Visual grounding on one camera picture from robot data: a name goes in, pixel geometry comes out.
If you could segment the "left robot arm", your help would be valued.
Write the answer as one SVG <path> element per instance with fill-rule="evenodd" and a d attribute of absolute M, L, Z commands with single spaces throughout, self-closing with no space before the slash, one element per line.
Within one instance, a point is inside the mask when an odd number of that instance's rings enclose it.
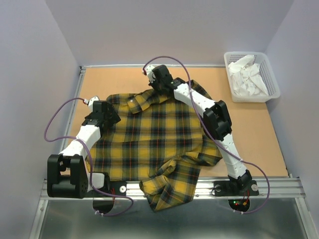
<path fill-rule="evenodd" d="M 52 154 L 47 161 L 47 194 L 49 197 L 78 198 L 94 190 L 99 196 L 110 193 L 111 184 L 105 173 L 94 173 L 93 166 L 87 166 L 85 159 L 90 156 L 90 149 L 104 132 L 116 123 L 120 117 L 113 105 L 101 101 L 98 97 L 80 99 L 86 104 L 90 113 L 81 124 L 78 134 L 64 136 L 70 144 L 58 154 Z"/>

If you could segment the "yellow plaid long sleeve shirt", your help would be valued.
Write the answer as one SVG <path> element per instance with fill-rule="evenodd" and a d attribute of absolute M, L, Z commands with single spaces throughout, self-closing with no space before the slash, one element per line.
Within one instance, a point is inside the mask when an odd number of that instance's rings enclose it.
<path fill-rule="evenodd" d="M 121 120 L 91 148 L 88 168 L 112 181 L 139 181 L 155 212 L 191 202 L 201 168 L 222 157 L 194 109 L 153 89 L 107 101 Z"/>

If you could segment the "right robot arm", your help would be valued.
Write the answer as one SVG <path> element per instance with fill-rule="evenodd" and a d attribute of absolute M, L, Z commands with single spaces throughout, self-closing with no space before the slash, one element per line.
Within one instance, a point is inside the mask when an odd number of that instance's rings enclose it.
<path fill-rule="evenodd" d="M 232 195 L 245 192 L 252 176 L 240 158 L 232 136 L 232 121 L 224 101 L 214 101 L 197 92 L 191 86 L 191 80 L 173 78 L 166 65 L 148 65 L 143 74 L 149 79 L 149 85 L 160 94 L 173 95 L 184 104 L 193 107 L 204 128 L 222 154 L 226 164 L 229 182 L 219 188 L 229 190 Z"/>

